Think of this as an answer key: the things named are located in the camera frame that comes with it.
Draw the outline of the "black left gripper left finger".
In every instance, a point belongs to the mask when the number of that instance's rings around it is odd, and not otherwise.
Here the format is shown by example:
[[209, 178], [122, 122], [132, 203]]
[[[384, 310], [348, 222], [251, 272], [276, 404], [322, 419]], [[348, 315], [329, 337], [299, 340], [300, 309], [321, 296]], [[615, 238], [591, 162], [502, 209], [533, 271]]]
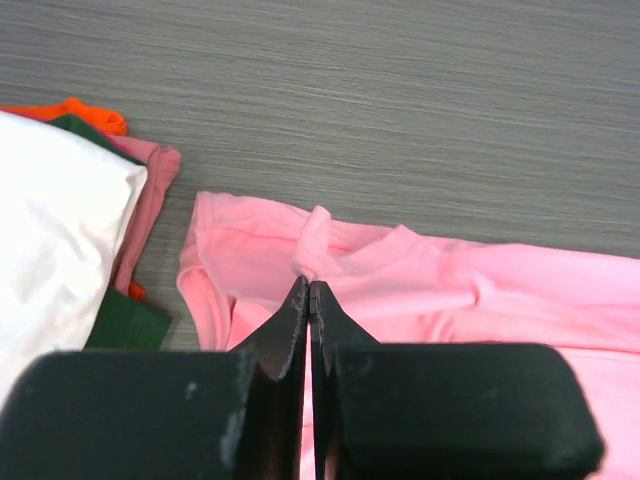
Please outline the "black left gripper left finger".
[[227, 352], [60, 352], [1, 412], [5, 479], [295, 479], [309, 285]]

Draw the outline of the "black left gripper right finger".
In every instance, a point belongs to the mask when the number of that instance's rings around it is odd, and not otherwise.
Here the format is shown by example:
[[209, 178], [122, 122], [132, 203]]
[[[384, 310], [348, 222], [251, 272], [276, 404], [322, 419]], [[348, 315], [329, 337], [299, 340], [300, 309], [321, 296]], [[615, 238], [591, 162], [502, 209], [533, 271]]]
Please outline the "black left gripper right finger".
[[583, 479], [605, 442], [563, 356], [535, 343], [382, 343], [309, 297], [320, 479]]

